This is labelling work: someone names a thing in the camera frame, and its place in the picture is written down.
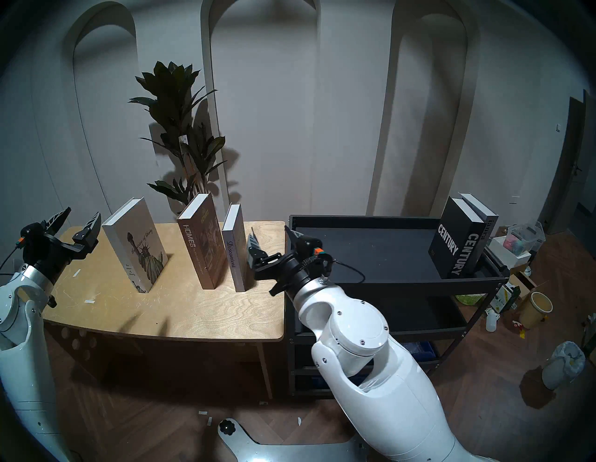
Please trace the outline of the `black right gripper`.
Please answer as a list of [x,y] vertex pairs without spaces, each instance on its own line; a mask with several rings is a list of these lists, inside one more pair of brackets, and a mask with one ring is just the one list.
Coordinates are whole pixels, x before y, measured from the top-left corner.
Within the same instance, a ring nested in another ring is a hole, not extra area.
[[[290,241],[297,241],[304,236],[289,227],[284,227],[284,231]],[[275,281],[269,290],[271,296],[279,293],[296,296],[302,287],[313,280],[321,279],[325,284],[332,271],[332,257],[328,253],[319,253],[303,260],[299,259],[297,253],[268,256],[262,250],[252,227],[247,236],[247,263],[249,268],[254,268],[256,281]]]

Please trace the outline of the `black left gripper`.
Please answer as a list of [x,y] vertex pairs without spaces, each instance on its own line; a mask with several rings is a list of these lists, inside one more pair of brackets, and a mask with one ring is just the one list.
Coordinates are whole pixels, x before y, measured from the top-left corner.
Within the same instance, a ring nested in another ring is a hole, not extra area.
[[66,222],[71,207],[44,220],[44,234],[23,238],[23,259],[26,264],[43,274],[51,283],[56,283],[66,266],[73,260],[83,260],[98,244],[102,228],[101,213],[72,236],[74,244],[67,244],[55,238]]

